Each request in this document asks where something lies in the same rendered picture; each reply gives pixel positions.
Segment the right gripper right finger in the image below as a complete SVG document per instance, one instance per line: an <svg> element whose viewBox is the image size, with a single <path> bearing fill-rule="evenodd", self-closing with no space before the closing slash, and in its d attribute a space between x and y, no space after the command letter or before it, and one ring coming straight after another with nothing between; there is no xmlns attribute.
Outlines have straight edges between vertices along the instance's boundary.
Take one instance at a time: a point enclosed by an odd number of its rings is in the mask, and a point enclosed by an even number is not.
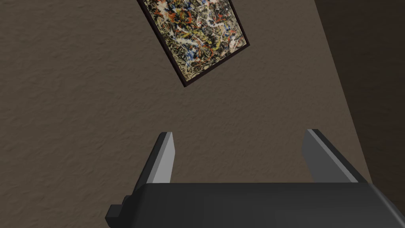
<svg viewBox="0 0 405 228"><path fill-rule="evenodd" d="M306 129L301 149L314 182L367 183L318 129Z"/></svg>

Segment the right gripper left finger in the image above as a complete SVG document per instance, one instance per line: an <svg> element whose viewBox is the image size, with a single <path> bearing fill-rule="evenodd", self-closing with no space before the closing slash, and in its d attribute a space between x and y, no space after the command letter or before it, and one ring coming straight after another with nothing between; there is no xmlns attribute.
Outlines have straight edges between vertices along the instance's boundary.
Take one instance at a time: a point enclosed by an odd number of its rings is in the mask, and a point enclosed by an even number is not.
<svg viewBox="0 0 405 228"><path fill-rule="evenodd" d="M169 183L175 157L172 132L159 134L136 182L134 191L147 183Z"/></svg>

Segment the dark-framed splatter painting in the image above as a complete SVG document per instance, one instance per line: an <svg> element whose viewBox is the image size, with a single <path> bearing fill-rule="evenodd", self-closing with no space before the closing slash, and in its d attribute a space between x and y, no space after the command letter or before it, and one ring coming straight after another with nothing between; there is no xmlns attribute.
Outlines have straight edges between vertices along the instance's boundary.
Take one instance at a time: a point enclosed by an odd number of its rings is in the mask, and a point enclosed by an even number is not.
<svg viewBox="0 0 405 228"><path fill-rule="evenodd" d="M232 0L137 0L184 87L250 43Z"/></svg>

